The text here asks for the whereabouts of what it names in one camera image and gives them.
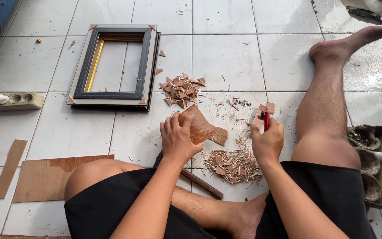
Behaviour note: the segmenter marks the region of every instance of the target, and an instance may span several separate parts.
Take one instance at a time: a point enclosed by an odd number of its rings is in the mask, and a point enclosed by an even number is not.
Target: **bare foot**
[[[359,48],[381,38],[382,26],[369,26],[340,40],[318,42],[310,48],[309,56],[317,64],[326,61],[344,65]]]
[[[254,239],[256,229],[265,209],[265,198],[269,191],[256,198],[243,203],[243,207],[238,209],[234,215],[234,223],[228,227],[227,232],[234,239]]]

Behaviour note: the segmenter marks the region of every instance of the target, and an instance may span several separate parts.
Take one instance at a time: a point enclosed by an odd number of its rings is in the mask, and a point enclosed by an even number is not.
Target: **person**
[[[369,26],[309,50],[316,69],[296,118],[298,143],[279,162],[282,124],[251,126],[253,154],[269,191],[248,202],[193,194],[176,182],[202,144],[192,144],[179,113],[160,123],[164,157],[157,169],[97,160],[78,167],[65,188],[65,212],[73,239],[290,238],[373,239],[367,220],[360,159],[347,139],[343,67],[362,46],[382,38]]]

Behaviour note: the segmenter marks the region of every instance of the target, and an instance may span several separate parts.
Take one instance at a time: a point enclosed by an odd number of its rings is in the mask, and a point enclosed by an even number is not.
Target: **leg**
[[[79,166],[70,176],[65,201],[83,189],[113,175],[142,169],[116,160],[96,160]],[[172,205],[186,212],[205,229],[227,231],[234,238],[254,238],[265,207],[264,193],[248,202],[225,202],[203,197],[176,187]]]
[[[360,169],[359,155],[347,140],[343,67],[359,48],[381,38],[382,27],[370,26],[344,39],[311,47],[315,77],[297,111],[299,142],[292,161]]]

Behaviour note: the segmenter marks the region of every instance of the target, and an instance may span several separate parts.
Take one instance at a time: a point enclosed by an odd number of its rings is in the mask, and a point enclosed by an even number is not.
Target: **tile floor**
[[[232,120],[231,113],[252,120],[257,103],[275,102],[278,110],[274,116],[285,125],[280,160],[289,160],[296,144],[296,110],[313,77],[314,65],[307,55],[310,46],[370,25],[350,17],[339,0],[19,3],[17,14],[0,38],[0,92],[36,91],[45,96],[45,104],[40,111],[0,113],[0,173],[13,139],[28,140],[23,160],[110,153],[116,160],[130,162],[130,156],[133,163],[151,166],[161,149],[158,122],[179,110],[178,106],[167,106],[157,83],[181,72],[207,79],[202,90],[208,95],[201,96],[197,104],[212,124],[229,130],[228,150],[237,148],[232,138],[246,137],[242,132],[245,124]],[[158,24],[160,48],[167,57],[157,62],[164,71],[156,76],[150,113],[72,111],[65,104],[91,23]],[[37,37],[42,44],[34,42]],[[110,68],[112,72],[119,71],[116,66],[125,72],[114,89],[131,87],[122,79],[133,75],[133,56],[139,51],[140,46],[128,43],[106,59],[109,63],[118,60],[118,65]],[[354,54],[345,66],[344,77],[349,125],[382,125],[382,40]],[[241,106],[240,111],[214,105],[231,96],[254,105]],[[136,125],[140,126],[136,131],[128,130]],[[221,147],[212,141],[204,143],[205,152],[215,148]],[[231,186],[216,176],[209,177],[207,170],[201,169],[202,155],[196,159],[189,162],[189,170],[224,192],[225,200],[244,201],[267,190],[264,181],[260,187]],[[11,203],[20,166],[7,197],[0,200],[0,233],[69,235],[63,201]],[[207,195],[183,177],[178,185]],[[382,211],[371,209],[369,220],[377,237],[382,238]]]

